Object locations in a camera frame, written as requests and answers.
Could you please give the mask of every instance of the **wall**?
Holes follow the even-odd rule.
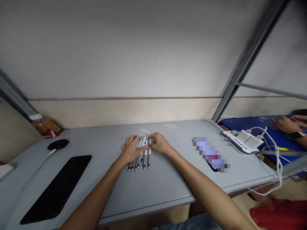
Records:
[[[307,95],[307,2],[290,1],[244,83]],[[268,96],[241,87],[236,96]]]
[[[30,101],[40,113],[71,128],[211,119],[221,98]],[[284,97],[236,97],[223,117],[287,114],[307,101]]]
[[[29,99],[215,97],[267,0],[0,0],[0,66]]]
[[[0,161],[8,163],[42,137],[11,106],[0,101]]]

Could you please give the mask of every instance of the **plastic bottle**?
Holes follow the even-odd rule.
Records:
[[[53,120],[50,118],[44,118],[39,113],[32,114],[29,118],[33,121],[33,127],[43,136],[43,138],[53,138],[59,136],[63,129],[61,129]]]

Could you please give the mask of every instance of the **black smartphone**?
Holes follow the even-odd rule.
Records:
[[[20,224],[52,219],[59,215],[91,158],[91,155],[70,158]]]
[[[207,162],[208,165],[210,165],[210,168],[214,171],[214,172],[218,172],[218,170],[216,168],[214,168],[209,162]]]

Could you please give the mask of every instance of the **desk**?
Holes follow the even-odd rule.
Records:
[[[3,207],[11,193],[20,183],[28,179],[35,166],[46,157],[49,153],[47,146],[51,142],[62,138],[70,140],[64,149],[53,154],[45,162],[28,183],[19,201],[12,207],[13,211],[7,218],[6,228],[1,228],[1,225],[0,228],[31,230],[59,228],[105,175],[121,153],[121,145],[126,138],[133,134],[148,136],[154,132],[162,133],[185,159],[227,193],[277,180],[276,172],[256,156],[243,156],[227,145],[227,142],[223,142],[220,130],[208,121],[70,129],[52,140],[39,141],[11,162],[16,169],[0,182],[0,207]],[[193,149],[193,137],[208,137],[219,154],[228,160],[231,165],[229,171],[213,172],[202,156]],[[54,219],[20,225],[20,220],[69,158],[88,154],[93,157],[61,213]],[[185,180],[165,155],[152,151],[151,160],[149,170],[127,172],[127,167],[124,168],[99,221],[100,225],[195,201]]]

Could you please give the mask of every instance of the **bottle cap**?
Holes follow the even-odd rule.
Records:
[[[37,120],[37,119],[40,119],[40,118],[42,118],[42,117],[43,117],[43,116],[40,115],[39,113],[35,113],[35,114],[32,114],[32,115],[29,116],[29,118],[30,118],[31,120]]]

